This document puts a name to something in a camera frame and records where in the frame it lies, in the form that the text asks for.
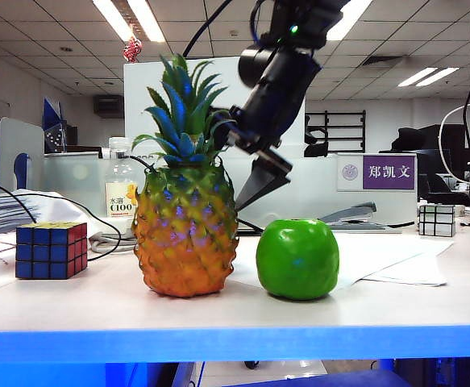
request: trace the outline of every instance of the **logo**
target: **logo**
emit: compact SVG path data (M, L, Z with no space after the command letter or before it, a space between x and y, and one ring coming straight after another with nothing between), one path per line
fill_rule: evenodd
M349 181L355 180L358 177L358 168L353 164L345 165L342 168L342 177Z

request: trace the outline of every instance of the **ceiling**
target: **ceiling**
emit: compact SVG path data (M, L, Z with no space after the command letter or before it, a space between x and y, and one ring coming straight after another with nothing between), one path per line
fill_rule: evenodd
M143 42L140 62L182 52L222 0L149 0L167 40ZM234 0L191 56L238 56L251 37L254 0ZM267 31L272 2L260 12ZM0 0L0 57L67 94L123 93L124 43L91 0ZM62 51L60 48L71 48ZM394 66L360 66L370 55L399 55ZM470 87L470 0L373 0L344 40L316 52L324 66L309 100L464 98ZM397 85L425 67L461 67L424 87Z

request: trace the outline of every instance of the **ceiling light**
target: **ceiling light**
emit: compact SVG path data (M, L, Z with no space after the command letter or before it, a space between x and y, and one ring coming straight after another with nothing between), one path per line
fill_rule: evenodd
M351 30L356 20L367 9L372 0L351 0L342 8L344 17L336 23L327 33L327 40L342 40L344 36Z
M107 22L113 27L114 31L120 36L121 40L127 42L134 35L111 0L93 0L93 3L104 15L104 18L106 18Z
M152 42L164 42L163 32L146 0L127 0L139 24Z
M420 81L416 86L426 86L429 85L430 83L434 83L435 81L438 81L441 78L444 78L446 75L449 75L455 71L460 69L460 67L448 67L447 69L441 70L438 73L435 73L431 77L428 77L424 81Z
M419 73L415 73L412 77L405 79L398 86L403 87L403 86L412 85L413 83L419 81L420 79L424 78L428 74L432 74L436 69L437 69L436 67L427 67L426 69L421 70Z

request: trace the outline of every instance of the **pineapple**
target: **pineapple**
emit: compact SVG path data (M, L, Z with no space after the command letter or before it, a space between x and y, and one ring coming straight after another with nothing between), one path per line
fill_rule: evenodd
M161 60L169 107L148 88L156 105L146 111L159 132L137 136L133 148L156 141L167 166L147 172L143 190L136 193L132 230L145 284L157 293L186 298L222 289L236 256L233 186L212 136L223 122L213 124L209 112L226 88L214 89L218 74L200 81L210 61L198 64L190 76L182 56Z

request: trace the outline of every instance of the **robotic arm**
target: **robotic arm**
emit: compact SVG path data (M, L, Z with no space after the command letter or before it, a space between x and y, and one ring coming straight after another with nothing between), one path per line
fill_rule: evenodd
M256 42L239 60L239 75L252 92L243 107L230 109L236 123L215 133L220 148L235 145L258 155L236 199L237 210L290 182L286 175L292 165L271 147L279 147L281 135L296 118L308 86L321 70L312 57L314 50L326 44L328 30L342 18L340 10L348 1L275 0L270 31L258 38L253 26L264 0L257 0L251 14Z

